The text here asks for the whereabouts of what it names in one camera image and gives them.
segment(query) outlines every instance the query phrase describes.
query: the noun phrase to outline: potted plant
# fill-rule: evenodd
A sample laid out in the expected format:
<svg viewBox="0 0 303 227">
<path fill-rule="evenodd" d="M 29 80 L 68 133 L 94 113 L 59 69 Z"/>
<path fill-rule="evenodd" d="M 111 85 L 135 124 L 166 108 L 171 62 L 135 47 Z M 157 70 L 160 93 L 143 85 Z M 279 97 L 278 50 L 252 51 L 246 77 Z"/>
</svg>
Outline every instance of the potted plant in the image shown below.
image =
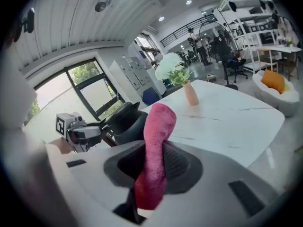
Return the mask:
<svg viewBox="0 0 303 227">
<path fill-rule="evenodd" d="M 156 78 L 158 80 L 170 79 L 173 85 L 181 84 L 184 87 L 185 95 L 189 105 L 199 104 L 198 97 L 194 88 L 191 86 L 190 73 L 182 66 L 177 66 L 182 60 L 175 53 L 168 53 L 163 56 L 159 66 L 156 69 Z"/>
</svg>

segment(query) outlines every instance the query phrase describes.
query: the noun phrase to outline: white desk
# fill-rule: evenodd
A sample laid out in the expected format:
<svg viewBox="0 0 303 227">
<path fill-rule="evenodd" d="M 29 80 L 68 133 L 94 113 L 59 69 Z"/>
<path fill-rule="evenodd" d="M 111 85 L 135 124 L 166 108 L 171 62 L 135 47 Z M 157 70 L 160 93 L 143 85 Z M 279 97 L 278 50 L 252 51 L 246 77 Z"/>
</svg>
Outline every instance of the white desk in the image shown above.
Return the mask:
<svg viewBox="0 0 303 227">
<path fill-rule="evenodd" d="M 285 53 L 294 53 L 294 52 L 300 52 L 302 49 L 298 47 L 280 47 L 276 45 L 269 45 L 269 46 L 261 46 L 258 47 L 258 49 L 267 49 L 272 51 L 279 51 L 279 52 L 285 52 Z"/>
<path fill-rule="evenodd" d="M 171 141 L 226 155 L 248 167 L 284 122 L 277 109 L 242 92 L 200 80 L 192 86 L 200 101 L 197 106 L 188 105 L 184 88 L 158 101 L 177 115 Z"/>
</svg>

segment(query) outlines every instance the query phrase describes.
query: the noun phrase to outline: black window frame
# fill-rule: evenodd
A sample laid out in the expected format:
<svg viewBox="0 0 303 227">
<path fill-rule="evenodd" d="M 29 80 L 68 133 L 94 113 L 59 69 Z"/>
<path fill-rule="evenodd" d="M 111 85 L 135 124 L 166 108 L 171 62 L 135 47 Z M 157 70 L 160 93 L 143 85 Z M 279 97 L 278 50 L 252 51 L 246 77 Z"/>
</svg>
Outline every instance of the black window frame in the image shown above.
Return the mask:
<svg viewBox="0 0 303 227">
<path fill-rule="evenodd" d="M 77 85 L 75 85 L 74 81 L 71 78 L 71 75 L 69 73 L 69 71 L 71 69 L 74 69 L 76 67 L 88 64 L 94 62 L 95 65 L 101 70 L 101 74 L 98 74 L 94 77 L 91 77 Z M 79 99 L 81 100 L 81 102 L 84 104 L 84 106 L 87 108 L 87 110 L 93 115 L 93 117 L 100 122 L 105 121 L 105 119 L 100 120 L 99 116 L 104 113 L 107 109 L 109 109 L 114 103 L 118 102 L 118 101 L 122 101 L 122 103 L 125 103 L 125 100 L 121 97 L 121 95 L 118 93 L 117 89 L 114 87 L 114 85 L 112 84 L 112 82 L 110 81 L 110 79 L 107 77 L 106 73 L 103 71 L 102 67 L 100 66 L 100 64 L 98 63 L 97 59 L 94 57 L 92 59 L 86 60 L 86 61 L 82 61 L 79 63 L 76 63 L 74 65 L 68 66 L 68 67 L 64 67 L 62 70 L 54 73 L 53 75 L 49 76 L 47 79 L 43 80 L 42 82 L 40 82 L 39 84 L 37 84 L 34 87 L 34 90 L 38 90 L 40 87 L 42 87 L 44 84 L 46 84 L 47 82 L 51 81 L 52 79 L 54 79 L 55 77 L 61 75 L 65 73 L 67 75 L 67 78 L 69 79 L 72 88 L 74 89 L 74 91 L 76 92 L 76 94 L 78 95 Z M 81 90 L 86 88 L 87 86 L 104 79 L 107 84 L 112 88 L 112 90 L 114 91 L 114 93 L 116 94 L 116 97 L 112 98 L 110 101 L 108 101 L 106 104 L 104 104 L 103 106 L 101 106 L 98 110 L 94 110 L 92 108 L 92 106 L 89 104 L 89 102 L 86 100 L 86 98 L 84 97 L 84 95 L 81 93 Z"/>
</svg>

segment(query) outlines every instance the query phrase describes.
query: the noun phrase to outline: pink vase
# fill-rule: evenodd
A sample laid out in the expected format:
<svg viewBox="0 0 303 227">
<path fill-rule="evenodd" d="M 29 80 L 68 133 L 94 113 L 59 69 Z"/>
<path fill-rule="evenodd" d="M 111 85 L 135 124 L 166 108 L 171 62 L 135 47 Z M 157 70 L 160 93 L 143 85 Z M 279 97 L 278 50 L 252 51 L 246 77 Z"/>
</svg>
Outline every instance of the pink vase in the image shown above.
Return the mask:
<svg viewBox="0 0 303 227">
<path fill-rule="evenodd" d="M 183 85 L 185 90 L 185 95 L 190 106 L 195 106 L 199 104 L 199 99 L 194 88 L 191 86 L 190 81 L 187 81 L 185 85 Z"/>
</svg>

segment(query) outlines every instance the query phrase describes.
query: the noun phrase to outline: orange pillow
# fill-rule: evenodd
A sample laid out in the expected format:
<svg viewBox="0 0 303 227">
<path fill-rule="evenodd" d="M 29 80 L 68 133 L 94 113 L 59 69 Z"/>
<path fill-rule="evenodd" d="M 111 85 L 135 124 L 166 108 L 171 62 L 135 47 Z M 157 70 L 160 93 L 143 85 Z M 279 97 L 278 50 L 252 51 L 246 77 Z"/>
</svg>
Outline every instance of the orange pillow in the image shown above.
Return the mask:
<svg viewBox="0 0 303 227">
<path fill-rule="evenodd" d="M 269 88 L 277 90 L 280 94 L 284 92 L 284 77 L 274 71 L 266 69 L 261 82 Z"/>
</svg>

